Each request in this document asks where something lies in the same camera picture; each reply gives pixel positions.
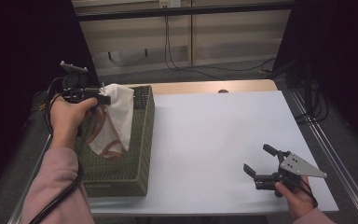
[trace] pink sweater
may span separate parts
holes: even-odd
[[[28,224],[77,176],[77,156],[66,147],[51,148],[45,154],[22,207],[21,223]],[[94,223],[83,184],[61,202],[42,223]],[[299,218],[294,224],[333,223],[318,208]]]

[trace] person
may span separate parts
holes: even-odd
[[[77,177],[78,162],[74,152],[77,127],[86,113],[98,101],[89,98],[79,104],[69,104],[58,97],[51,107],[50,120],[53,138],[40,170],[25,197],[21,222],[30,223],[45,206],[66,189]],[[318,208],[313,208],[312,199],[301,190],[293,192],[282,183],[276,189],[287,199],[290,214],[295,224],[333,223]],[[84,186],[79,185],[66,199],[51,211],[42,223],[94,223]]]

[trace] white tabletop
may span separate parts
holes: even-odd
[[[156,95],[155,104],[147,195],[91,198],[95,216],[284,212],[285,199],[256,190],[243,164],[276,172],[277,158],[262,149],[269,144],[316,165],[280,91]],[[338,210],[324,179],[310,185],[321,210]]]

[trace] basket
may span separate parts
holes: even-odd
[[[84,167],[83,184],[89,197],[145,196],[149,177],[155,104],[150,86],[135,87],[131,141],[128,152],[116,161],[95,154],[86,144],[94,119],[83,122],[76,153]]]

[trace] fabric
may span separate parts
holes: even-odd
[[[77,156],[66,147],[51,148],[45,154],[25,198],[21,223],[27,224],[77,177]],[[62,201],[42,223],[94,223],[83,184]]]
[[[88,139],[89,147],[105,158],[121,158],[128,151],[131,140],[133,90],[118,84],[100,89],[110,96],[110,105],[100,105],[95,112],[96,122]]]
[[[332,224],[334,223],[330,220],[319,208],[314,208],[305,216],[298,218],[293,224]]]

